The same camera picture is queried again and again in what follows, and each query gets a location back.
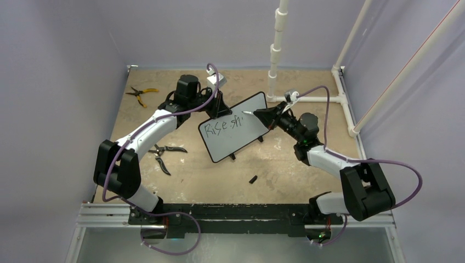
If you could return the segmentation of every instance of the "white wall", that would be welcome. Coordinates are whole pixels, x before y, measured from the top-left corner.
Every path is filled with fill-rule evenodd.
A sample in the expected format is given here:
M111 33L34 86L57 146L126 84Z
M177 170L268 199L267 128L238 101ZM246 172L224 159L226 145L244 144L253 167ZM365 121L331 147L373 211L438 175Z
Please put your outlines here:
M126 64L269 67L279 0L97 0ZM364 0L291 0L280 66L331 68Z
M126 69L93 1L0 4L0 261L63 262Z
M455 0L388 1L345 71L359 120ZM465 230L465 16L443 35L361 131L367 155L412 164L422 191L393 211L407 262L463 262ZM417 180L383 166L398 201Z

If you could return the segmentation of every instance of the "black object on floor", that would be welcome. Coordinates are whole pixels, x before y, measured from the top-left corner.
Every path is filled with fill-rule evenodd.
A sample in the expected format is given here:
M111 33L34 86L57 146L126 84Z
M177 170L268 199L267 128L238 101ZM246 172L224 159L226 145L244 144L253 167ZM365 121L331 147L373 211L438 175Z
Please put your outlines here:
M171 175L171 174L168 172L168 169L166 168L165 163L161 159L161 156L163 155L163 153L165 151L168 151L168 152L185 152L185 153L187 153L187 150L182 148L182 147L170 147L170 146L159 147L158 145L155 145L155 148L156 148L156 150L149 150L149 152L155 154L155 160L157 160L157 162L160 164L161 170L167 175Z
M258 176L254 176L250 181L248 182L249 184L253 184L257 180Z

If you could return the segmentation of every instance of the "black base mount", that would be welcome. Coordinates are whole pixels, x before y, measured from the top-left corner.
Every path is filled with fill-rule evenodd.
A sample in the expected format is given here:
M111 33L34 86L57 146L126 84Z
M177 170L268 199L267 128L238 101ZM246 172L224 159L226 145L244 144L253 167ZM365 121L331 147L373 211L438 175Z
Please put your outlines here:
M312 218L308 204L164 204L163 212L185 212L200 224L202 233L232 234L287 234L306 237L305 225L341 225L335 214ZM171 215L153 218L131 209L130 225L163 225L168 222L167 238L184 238L186 233L197 233L197 227L187 216Z

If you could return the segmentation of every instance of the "work surface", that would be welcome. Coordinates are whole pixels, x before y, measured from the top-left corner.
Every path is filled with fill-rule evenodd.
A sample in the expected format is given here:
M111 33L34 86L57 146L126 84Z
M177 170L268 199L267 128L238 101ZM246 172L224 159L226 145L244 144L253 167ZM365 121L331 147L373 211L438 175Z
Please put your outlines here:
M221 91L224 101L232 106L251 95L268 90L266 70L221 70L228 82ZM147 108L142 108L134 96L124 95L111 140L125 137L145 122L162 103L166 95L176 89L179 76L198 76L206 87L204 70L132 70L125 92L131 86L138 90L156 88L159 93L143 94ZM275 94L282 96L287 89L304 92L318 85L326 85L331 95L337 88L330 71L280 71ZM312 96L326 96L323 89ZM323 139L324 103L300 102L292 107L296 116L310 112L318 116L320 141ZM254 141L236 152L236 160L226 158L213 163L202 141L198 126L208 119L206 113L193 113L179 129L165 136L159 146L180 146L189 151L165 152L162 156L171 176L164 174L153 153L140 162L142 183L157 192L166 203L306 203L310 197L326 191L341 191L338 179L318 168L297 161L293 138L280 129L268 132L264 142ZM331 103L328 117L328 146L350 157L358 157L356 143L347 133L347 124L340 104ZM258 176L254 184L249 180ZM95 203L101 203L101 187L97 188Z

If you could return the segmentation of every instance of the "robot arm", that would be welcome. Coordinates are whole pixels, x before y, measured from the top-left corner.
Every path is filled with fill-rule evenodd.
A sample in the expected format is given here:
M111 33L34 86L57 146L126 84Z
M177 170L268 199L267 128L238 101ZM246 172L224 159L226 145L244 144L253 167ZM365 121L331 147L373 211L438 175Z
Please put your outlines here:
M362 221L392 208L395 198L379 164L348 162L348 157L325 148L317 137L318 118L304 113L297 119L290 110L297 96L296 91L287 92L287 101L253 114L268 129L279 127L297 141L294 153L299 161L341 180L342 193L323 193L309 200L314 213L310 216L340 213Z
M111 171L108 190L146 211L161 212L163 199L151 193L141 184L139 162L160 139L187 121L190 118L190 113L166 117L157 122L153 122L153 120L172 113L198 108L210 98L213 88L217 85L217 77L213 71L207 70L207 72L210 75L207 78L207 88L200 88L197 77L182 75L178 80L176 90L168 94L165 102L158 107L158 110L145 123L116 142L109 140L102 142L97 155L94 182L104 186L112 160L121 147L129 141L129 144L125 146L120 155L120 164L115 165ZM218 75L218 79L219 87L226 83L226 79L221 74ZM231 109L224 103L221 91L218 91L214 99L199 111L206 111L210 118L218 118L232 113ZM132 138L136 131L146 125L148 126L142 132Z

